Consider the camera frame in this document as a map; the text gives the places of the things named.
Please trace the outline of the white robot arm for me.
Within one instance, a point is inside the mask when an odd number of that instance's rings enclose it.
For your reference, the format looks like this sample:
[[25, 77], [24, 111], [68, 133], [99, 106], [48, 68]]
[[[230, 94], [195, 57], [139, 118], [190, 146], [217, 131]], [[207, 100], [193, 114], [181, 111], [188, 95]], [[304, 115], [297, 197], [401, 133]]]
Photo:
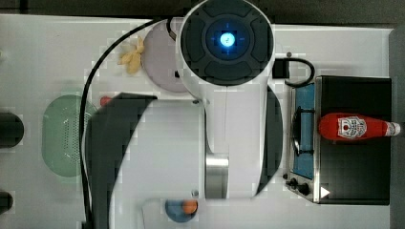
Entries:
[[146, 229], [143, 207], [151, 201], [162, 203], [171, 220], [186, 223], [202, 199], [256, 196], [273, 63], [273, 28], [246, 0], [204, 0], [187, 13], [176, 38], [176, 64], [193, 106], [202, 110], [202, 147], [131, 151], [156, 98], [113, 97], [86, 131], [93, 229]]

